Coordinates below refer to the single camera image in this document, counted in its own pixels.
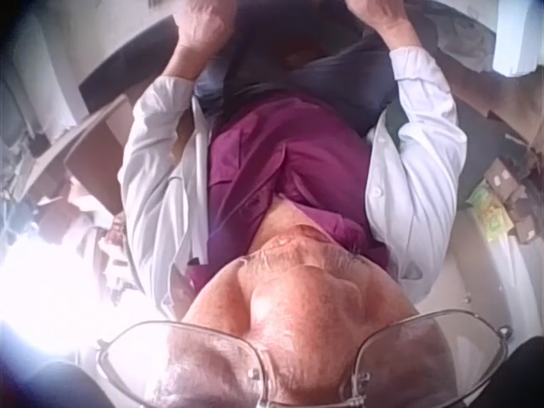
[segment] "brown box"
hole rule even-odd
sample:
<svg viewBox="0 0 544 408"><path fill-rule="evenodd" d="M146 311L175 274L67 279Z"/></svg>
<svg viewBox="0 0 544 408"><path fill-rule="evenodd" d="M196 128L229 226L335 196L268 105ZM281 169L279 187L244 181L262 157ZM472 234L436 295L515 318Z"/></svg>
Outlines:
<svg viewBox="0 0 544 408"><path fill-rule="evenodd" d="M513 231L521 244L528 244L537 237L536 224L532 216L515 223Z"/></svg>
<svg viewBox="0 0 544 408"><path fill-rule="evenodd" d="M522 187L501 159L496 159L491 165L485 173L485 180L503 203Z"/></svg>

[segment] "neck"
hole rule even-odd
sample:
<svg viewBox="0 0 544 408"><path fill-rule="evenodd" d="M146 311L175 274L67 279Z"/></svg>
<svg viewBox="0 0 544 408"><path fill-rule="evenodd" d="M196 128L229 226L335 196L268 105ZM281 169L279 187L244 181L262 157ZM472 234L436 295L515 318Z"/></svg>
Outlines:
<svg viewBox="0 0 544 408"><path fill-rule="evenodd" d="M248 253L260 250L272 238L295 225L310 225L322 231L321 227L300 211L292 201L275 196L253 238Z"/></svg>

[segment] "purple shirt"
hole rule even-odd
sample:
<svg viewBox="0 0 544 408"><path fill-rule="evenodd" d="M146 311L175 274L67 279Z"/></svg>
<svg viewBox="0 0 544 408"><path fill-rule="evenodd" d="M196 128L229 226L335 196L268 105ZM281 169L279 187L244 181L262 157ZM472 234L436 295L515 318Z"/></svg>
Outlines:
<svg viewBox="0 0 544 408"><path fill-rule="evenodd" d="M195 289L247 254L275 195L386 269L387 250L366 216L370 160L371 147L331 108L299 95L268 98L218 129L209 153L209 264L190 268Z"/></svg>

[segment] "white lab coat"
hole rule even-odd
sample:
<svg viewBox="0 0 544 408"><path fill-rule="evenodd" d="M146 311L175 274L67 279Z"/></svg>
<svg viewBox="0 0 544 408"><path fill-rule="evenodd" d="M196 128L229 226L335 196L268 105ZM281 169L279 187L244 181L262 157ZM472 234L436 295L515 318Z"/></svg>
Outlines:
<svg viewBox="0 0 544 408"><path fill-rule="evenodd" d="M467 136L457 126L450 87L433 57L419 47L391 52L400 102L410 120L395 147L385 113L368 135L371 165L365 195L374 236L391 254L399 284L416 303L442 270L456 214ZM194 98L193 82L160 76L134 108L134 125L119 173L128 242L146 293L172 315L170 274L192 258L207 262L207 152L210 129ZM170 151L179 118L195 114L195 131L181 162ZM189 279L177 310L195 293Z"/></svg>

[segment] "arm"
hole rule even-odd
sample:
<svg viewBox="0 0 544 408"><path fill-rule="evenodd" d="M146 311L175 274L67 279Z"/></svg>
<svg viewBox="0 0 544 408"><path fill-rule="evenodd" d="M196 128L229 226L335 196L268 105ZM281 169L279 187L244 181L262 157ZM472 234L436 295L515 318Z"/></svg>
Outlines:
<svg viewBox="0 0 544 408"><path fill-rule="evenodd" d="M176 15L178 45L173 56L134 107L119 181L133 261L149 276L168 179L192 134L189 108L194 80L228 41L234 15L235 0L182 2ZM149 282L142 283L149 288Z"/></svg>
<svg viewBox="0 0 544 408"><path fill-rule="evenodd" d="M412 301L422 300L444 266L467 137L457 126L450 87L422 48L402 1L348 2L391 49L400 103L410 121L399 131L399 154L387 135L384 117L371 135L373 154L380 159L374 168L385 191L378 202L383 211L369 214L369 219L378 239L399 257L395 259L399 283Z"/></svg>

